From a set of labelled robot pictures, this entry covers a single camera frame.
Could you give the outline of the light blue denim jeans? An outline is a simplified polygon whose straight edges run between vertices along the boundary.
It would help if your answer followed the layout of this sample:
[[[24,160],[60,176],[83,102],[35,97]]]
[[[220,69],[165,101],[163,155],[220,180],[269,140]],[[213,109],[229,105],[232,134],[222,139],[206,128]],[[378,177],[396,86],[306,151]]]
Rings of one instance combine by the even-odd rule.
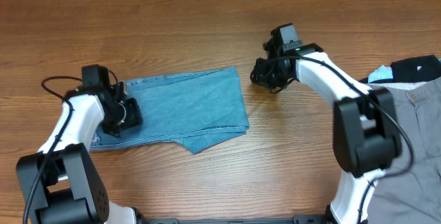
[[[236,68],[131,79],[143,122],[119,138],[98,128],[92,150],[117,150],[161,142],[192,153],[246,134],[249,121]]]

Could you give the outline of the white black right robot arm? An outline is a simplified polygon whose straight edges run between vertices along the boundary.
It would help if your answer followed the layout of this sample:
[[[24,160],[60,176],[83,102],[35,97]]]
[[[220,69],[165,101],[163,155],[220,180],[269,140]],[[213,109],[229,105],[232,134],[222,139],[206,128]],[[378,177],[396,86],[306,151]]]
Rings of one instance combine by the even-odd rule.
[[[297,215],[294,223],[367,223],[367,208],[402,144],[390,91],[374,90],[341,70],[317,44],[304,44],[293,24],[278,26],[263,44],[252,83],[272,94],[298,81],[333,111],[333,151],[342,170],[336,196],[324,214]]]

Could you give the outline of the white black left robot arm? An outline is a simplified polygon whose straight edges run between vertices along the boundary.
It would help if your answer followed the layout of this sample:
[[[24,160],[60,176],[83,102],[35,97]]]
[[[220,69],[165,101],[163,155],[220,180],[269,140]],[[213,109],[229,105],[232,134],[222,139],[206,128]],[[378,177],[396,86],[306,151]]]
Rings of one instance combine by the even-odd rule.
[[[16,172],[25,200],[23,223],[146,223],[135,207],[109,200],[89,151],[98,129],[113,137],[142,124],[127,84],[110,82],[114,73],[101,65],[81,69],[79,87],[58,95],[61,116],[38,152],[22,156]]]

